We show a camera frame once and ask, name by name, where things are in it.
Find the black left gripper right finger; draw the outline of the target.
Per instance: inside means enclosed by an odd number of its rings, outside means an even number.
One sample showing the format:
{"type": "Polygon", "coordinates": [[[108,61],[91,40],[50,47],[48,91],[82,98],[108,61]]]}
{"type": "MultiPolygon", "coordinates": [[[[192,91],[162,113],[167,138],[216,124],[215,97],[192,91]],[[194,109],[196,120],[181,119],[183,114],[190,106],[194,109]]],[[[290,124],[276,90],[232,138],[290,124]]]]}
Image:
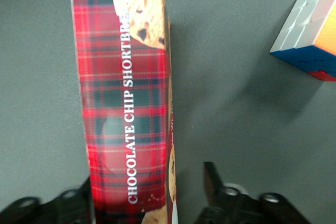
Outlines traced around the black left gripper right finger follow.
{"type": "Polygon", "coordinates": [[[225,185],[213,162],[203,164],[203,176],[208,206],[195,223],[310,223],[281,194],[262,193],[253,199],[241,189],[225,185]]]}

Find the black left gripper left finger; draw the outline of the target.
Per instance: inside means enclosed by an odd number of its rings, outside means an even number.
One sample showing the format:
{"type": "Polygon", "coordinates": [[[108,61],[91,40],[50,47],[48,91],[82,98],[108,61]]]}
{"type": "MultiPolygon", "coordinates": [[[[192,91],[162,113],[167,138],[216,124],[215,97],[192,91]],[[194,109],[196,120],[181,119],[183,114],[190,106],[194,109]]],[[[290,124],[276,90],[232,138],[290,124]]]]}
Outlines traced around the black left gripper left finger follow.
{"type": "Polygon", "coordinates": [[[1,223],[95,223],[90,179],[49,202],[20,198],[1,211],[1,223]]]}

